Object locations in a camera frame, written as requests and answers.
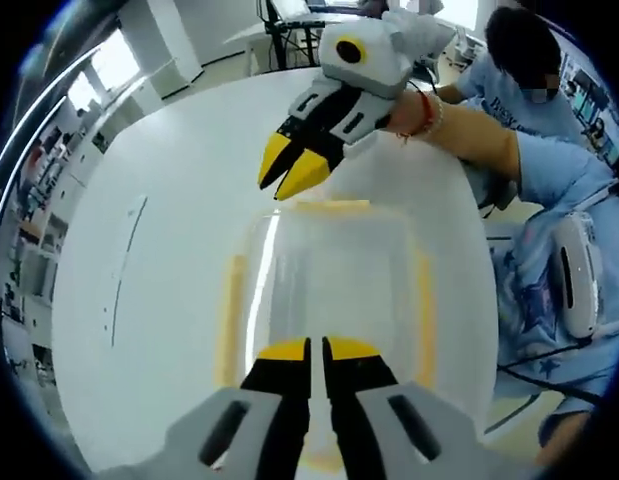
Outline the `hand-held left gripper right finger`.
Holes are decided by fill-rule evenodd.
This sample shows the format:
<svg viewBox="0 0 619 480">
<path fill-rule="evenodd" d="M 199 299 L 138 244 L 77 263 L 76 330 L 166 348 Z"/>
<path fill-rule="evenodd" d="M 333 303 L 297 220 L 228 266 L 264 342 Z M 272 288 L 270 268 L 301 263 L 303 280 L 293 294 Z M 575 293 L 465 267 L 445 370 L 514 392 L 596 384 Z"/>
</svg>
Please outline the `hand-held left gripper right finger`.
<svg viewBox="0 0 619 480">
<path fill-rule="evenodd" d="M 331 424 L 349 479 L 491 479 L 494 456 L 473 422 L 411 382 L 400 383 L 375 347 L 325 337 Z"/>
</svg>

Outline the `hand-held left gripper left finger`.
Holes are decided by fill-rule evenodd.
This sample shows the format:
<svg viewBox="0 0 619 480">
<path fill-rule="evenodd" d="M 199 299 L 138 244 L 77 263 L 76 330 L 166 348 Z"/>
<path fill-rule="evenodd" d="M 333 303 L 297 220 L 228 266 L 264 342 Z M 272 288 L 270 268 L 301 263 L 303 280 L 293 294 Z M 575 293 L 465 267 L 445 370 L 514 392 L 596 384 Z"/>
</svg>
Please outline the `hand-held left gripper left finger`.
<svg viewBox="0 0 619 480">
<path fill-rule="evenodd" d="M 160 479 L 293 479 L 309 429 L 311 340 L 262 350 L 237 387 L 224 387 L 168 429 Z"/>
</svg>

